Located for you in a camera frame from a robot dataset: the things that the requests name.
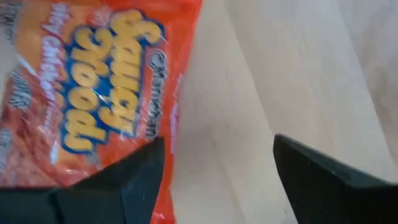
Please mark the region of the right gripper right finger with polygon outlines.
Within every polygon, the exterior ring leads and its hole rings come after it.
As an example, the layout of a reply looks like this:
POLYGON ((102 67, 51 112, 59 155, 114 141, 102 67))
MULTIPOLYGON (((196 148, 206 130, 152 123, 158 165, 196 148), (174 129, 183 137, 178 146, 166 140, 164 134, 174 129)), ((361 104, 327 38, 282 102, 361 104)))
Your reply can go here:
POLYGON ((398 184, 283 134, 273 155, 298 224, 398 224, 398 184))

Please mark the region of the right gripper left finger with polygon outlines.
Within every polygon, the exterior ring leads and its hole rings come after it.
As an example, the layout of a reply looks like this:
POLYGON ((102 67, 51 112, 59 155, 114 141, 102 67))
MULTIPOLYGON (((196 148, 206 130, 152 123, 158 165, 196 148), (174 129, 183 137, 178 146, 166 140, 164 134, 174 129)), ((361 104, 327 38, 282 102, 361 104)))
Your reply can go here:
POLYGON ((55 194, 63 224, 149 224, 164 173, 164 140, 55 194))

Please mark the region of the orange Saucy Noods pack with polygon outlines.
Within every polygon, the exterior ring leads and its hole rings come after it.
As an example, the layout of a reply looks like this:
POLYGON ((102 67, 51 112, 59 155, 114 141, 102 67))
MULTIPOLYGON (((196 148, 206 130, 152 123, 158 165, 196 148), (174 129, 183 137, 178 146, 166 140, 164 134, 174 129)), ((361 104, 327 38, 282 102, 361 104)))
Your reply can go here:
POLYGON ((0 0, 0 224, 63 224, 55 194, 164 140, 149 224, 175 224, 180 85, 203 0, 0 0))

